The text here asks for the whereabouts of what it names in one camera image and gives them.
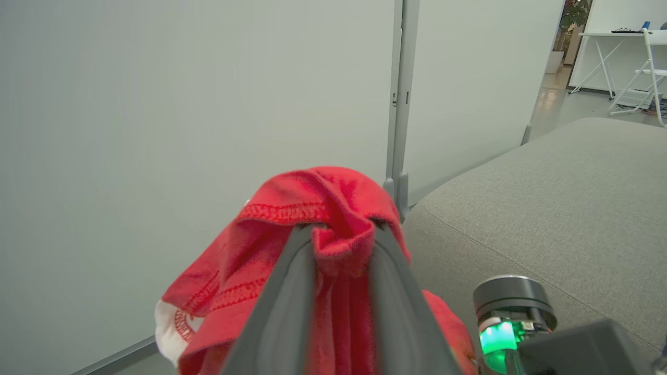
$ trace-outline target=gray upholstery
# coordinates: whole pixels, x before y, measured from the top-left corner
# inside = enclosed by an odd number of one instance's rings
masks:
[[[667,334],[667,130],[581,119],[439,187],[410,213],[412,270],[476,337],[472,291],[519,274],[559,328],[612,318],[649,357]]]

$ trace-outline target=stitched seam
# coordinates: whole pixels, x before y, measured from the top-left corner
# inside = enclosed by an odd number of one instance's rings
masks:
[[[238,284],[231,288],[225,289],[218,298],[211,309],[215,311],[224,307],[239,304],[244,301],[252,300],[259,297],[261,289],[266,283],[266,278],[257,279],[251,282]]]
[[[527,270],[527,271],[529,271],[529,272],[531,272],[531,273],[533,273],[533,274],[535,274],[535,275],[539,275],[539,274],[540,274],[539,272],[533,271],[530,267],[527,267],[527,266],[525,266],[525,265],[523,265],[523,264],[521,264],[521,263],[515,262],[514,260],[507,258],[505,255],[499,253],[497,250],[495,250],[495,249],[493,249],[493,248],[487,246],[486,244],[483,244],[482,242],[479,242],[478,240],[475,240],[474,238],[470,237],[469,235],[465,234],[464,232],[461,232],[460,230],[456,229],[455,227],[451,226],[450,224],[448,224],[448,223],[442,221],[439,217],[435,216],[431,211],[429,211],[428,208],[427,208],[426,206],[424,206],[424,210],[425,210],[426,212],[428,212],[434,219],[438,220],[440,223],[444,224],[445,226],[448,226],[449,228],[451,228],[451,229],[454,230],[455,232],[461,234],[463,237],[469,239],[470,241],[473,241],[473,242],[475,242],[475,243],[481,245],[482,247],[484,247],[484,248],[486,248],[486,249],[488,249],[488,250],[491,250],[493,253],[495,253],[497,256],[499,256],[500,258],[502,258],[503,260],[505,260],[505,261],[508,262],[509,264],[514,265],[514,266],[519,266],[520,268],[523,268],[523,269],[525,269],[525,270]],[[562,295],[563,295],[563,297],[565,297],[565,298],[567,298],[567,299],[569,299],[569,300],[571,300],[571,301],[575,301],[575,302],[578,303],[578,304],[581,304],[583,307],[589,309],[589,311],[591,311],[591,312],[593,312],[593,313],[595,313],[595,314],[597,314],[597,315],[600,315],[600,316],[605,317],[605,318],[607,318],[607,319],[611,319],[611,317],[607,316],[606,314],[603,314],[603,313],[597,311],[596,309],[594,309],[593,307],[591,307],[591,306],[588,305],[587,303],[585,303],[585,302],[579,300],[578,297],[573,296],[573,295],[570,295],[569,293],[567,293],[567,292],[565,291],[565,289],[564,289],[563,287],[561,287],[560,285],[556,284],[555,282],[551,282],[551,281],[546,280],[546,279],[544,279],[544,278],[540,278],[540,279],[542,279],[543,282],[544,282],[545,284],[547,284],[547,285],[551,286],[552,288],[554,288],[554,289],[558,290],[559,292],[561,292]],[[622,321],[620,321],[619,319],[615,319],[615,320],[616,320],[617,322],[621,323],[621,325],[623,325],[623,327],[625,327],[625,329],[627,329],[628,331],[630,331],[631,333],[633,333],[633,335],[635,335],[635,336],[637,337],[637,339],[639,339],[639,341],[645,343],[649,348],[653,348],[653,349],[657,350],[658,352],[660,352],[660,351],[657,349],[657,347],[655,347],[655,346],[654,346],[653,344],[651,344],[650,342],[646,341],[643,337],[641,337],[641,335],[640,335],[638,332],[636,332],[636,331],[633,330],[631,327],[629,327],[625,322],[622,322]]]
[[[211,283],[214,281],[217,281],[217,276],[220,273],[220,270],[216,270],[213,276],[209,279],[206,284],[204,284],[203,287],[197,292],[190,297],[190,299],[185,303],[186,308],[191,308],[192,312],[195,312],[198,308],[201,307],[203,303],[211,296],[213,295],[218,289],[219,286],[215,285],[214,287],[210,288]]]
[[[177,310],[173,316],[173,323],[176,327],[176,332],[185,340],[190,342],[192,335],[195,333],[192,327],[187,323],[187,315],[183,310]]]
[[[302,204],[290,204],[286,206],[273,206],[270,204],[249,204],[245,206],[238,216],[239,219],[264,219],[277,220],[281,222],[294,220],[321,220],[328,218],[323,202],[307,202]]]

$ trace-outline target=white partition panel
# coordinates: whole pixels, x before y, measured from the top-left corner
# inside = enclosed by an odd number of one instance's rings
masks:
[[[404,171],[409,204],[521,144],[562,0],[420,0]]]
[[[0,372],[150,337],[166,287],[274,174],[385,178],[394,2],[0,5]]]

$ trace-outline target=red cloth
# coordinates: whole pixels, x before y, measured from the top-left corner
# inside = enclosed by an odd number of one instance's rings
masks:
[[[373,221],[389,225],[408,261],[398,212],[368,177],[346,168],[317,167],[266,183],[176,279],[162,300],[205,317],[179,359],[183,375],[217,375],[241,333],[292,227],[324,223],[312,232],[317,262],[311,372],[375,374],[368,264]],[[465,374],[476,374],[474,349],[461,321],[429,292],[426,300]]]

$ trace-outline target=gray floor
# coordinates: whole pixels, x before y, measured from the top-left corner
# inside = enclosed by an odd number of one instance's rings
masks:
[[[576,119],[607,117],[610,105],[609,97],[601,93],[580,91],[568,95],[566,90],[543,87],[540,89],[531,119],[533,126],[530,139],[541,137]],[[644,115],[643,113],[615,115],[612,118],[661,126],[657,117]]]
[[[568,86],[568,81],[570,80],[570,74],[572,72],[571,65],[561,65],[556,70],[555,74],[545,74],[542,78],[542,87],[547,87],[549,89],[561,89],[565,90]]]

